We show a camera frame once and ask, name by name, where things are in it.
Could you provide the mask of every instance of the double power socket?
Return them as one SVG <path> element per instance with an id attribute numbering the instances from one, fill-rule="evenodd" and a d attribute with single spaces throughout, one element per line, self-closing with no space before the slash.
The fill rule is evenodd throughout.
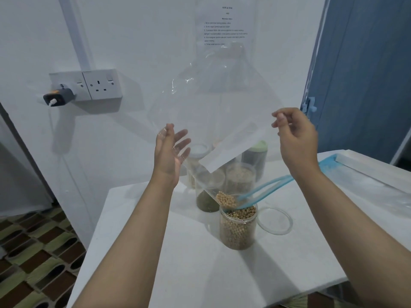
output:
<path id="1" fill-rule="evenodd" d="M 75 101 L 122 97 L 116 69 L 56 72 L 49 76 L 52 89 L 70 88 Z"/>

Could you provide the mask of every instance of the hand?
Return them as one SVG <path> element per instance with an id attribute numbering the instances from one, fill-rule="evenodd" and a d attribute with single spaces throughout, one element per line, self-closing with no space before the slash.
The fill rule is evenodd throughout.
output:
<path id="1" fill-rule="evenodd" d="M 301 176 L 319 170 L 317 161 L 318 135 L 314 125 L 298 108 L 282 108 L 272 113 L 277 120 L 281 156 L 291 175 Z"/>
<path id="2" fill-rule="evenodd" d="M 177 145 L 176 142 L 187 133 L 187 130 L 181 130 L 174 134 L 174 124 L 167 124 L 158 133 L 154 150 L 152 181 L 170 184 L 173 188 L 177 185 L 181 165 L 190 154 L 190 148 L 187 148 L 181 155 L 178 154 L 191 142 L 191 139 L 186 138 Z"/>

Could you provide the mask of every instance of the tiled floor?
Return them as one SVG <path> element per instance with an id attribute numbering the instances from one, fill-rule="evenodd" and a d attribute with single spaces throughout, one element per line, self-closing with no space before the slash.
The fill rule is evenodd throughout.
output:
<path id="1" fill-rule="evenodd" d="M 64 308 L 69 300 L 85 249 L 61 208 L 0 218 L 1 308 Z M 300 296 L 277 307 L 356 308 L 359 300 L 349 283 Z"/>

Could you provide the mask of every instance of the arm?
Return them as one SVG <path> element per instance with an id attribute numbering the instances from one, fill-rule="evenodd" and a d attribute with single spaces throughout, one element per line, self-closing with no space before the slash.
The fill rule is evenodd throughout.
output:
<path id="1" fill-rule="evenodd" d="M 74 308 L 148 307 L 166 230 L 171 195 L 190 139 L 175 142 L 187 130 L 174 135 L 168 124 L 157 136 L 151 180 L 123 230 L 83 289 Z"/>
<path id="2" fill-rule="evenodd" d="M 297 108 L 273 113 L 281 154 L 341 267 L 367 307 L 411 307 L 411 252 L 319 169 L 317 134 Z"/>

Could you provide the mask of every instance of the person's left arm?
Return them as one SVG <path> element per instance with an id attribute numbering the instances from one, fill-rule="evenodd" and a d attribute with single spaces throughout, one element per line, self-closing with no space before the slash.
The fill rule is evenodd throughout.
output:
<path id="1" fill-rule="evenodd" d="M 123 230 L 83 289 L 74 308 L 148 307 L 163 244 L 171 195 L 190 143 L 167 124 L 157 136 L 154 170 Z"/>

